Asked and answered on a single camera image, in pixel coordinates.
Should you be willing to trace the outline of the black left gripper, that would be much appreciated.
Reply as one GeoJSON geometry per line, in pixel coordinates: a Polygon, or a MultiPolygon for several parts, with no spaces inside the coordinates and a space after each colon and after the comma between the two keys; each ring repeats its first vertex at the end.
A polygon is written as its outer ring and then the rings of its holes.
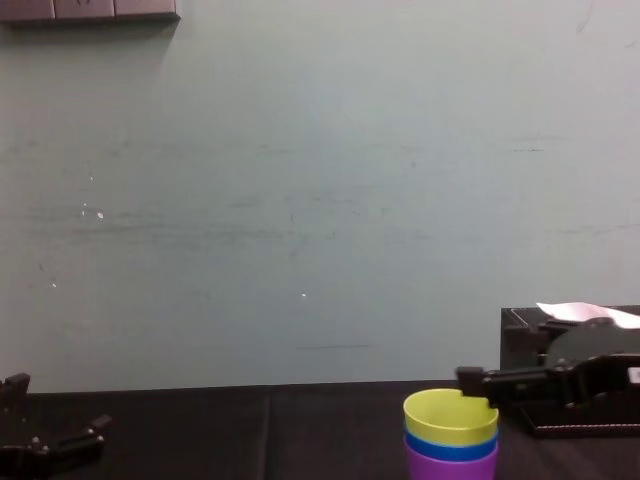
{"type": "MultiPolygon", "coordinates": [[[[22,418],[26,411],[31,376],[18,373],[1,381],[1,415],[22,418]]],[[[105,432],[112,418],[101,415],[86,426],[54,437],[47,443],[39,438],[1,445],[2,479],[48,479],[52,458],[85,458],[100,455],[105,446],[105,432]]]]}

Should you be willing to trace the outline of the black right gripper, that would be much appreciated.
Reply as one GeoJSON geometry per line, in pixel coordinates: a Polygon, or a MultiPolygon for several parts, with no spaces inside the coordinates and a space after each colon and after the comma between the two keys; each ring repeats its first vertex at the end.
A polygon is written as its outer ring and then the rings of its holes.
{"type": "Polygon", "coordinates": [[[486,398],[492,407],[583,401],[639,388],[639,331],[610,318],[574,322],[549,320],[504,328],[511,352],[546,352],[545,368],[485,370],[461,366],[456,379],[463,395],[486,398]]]}

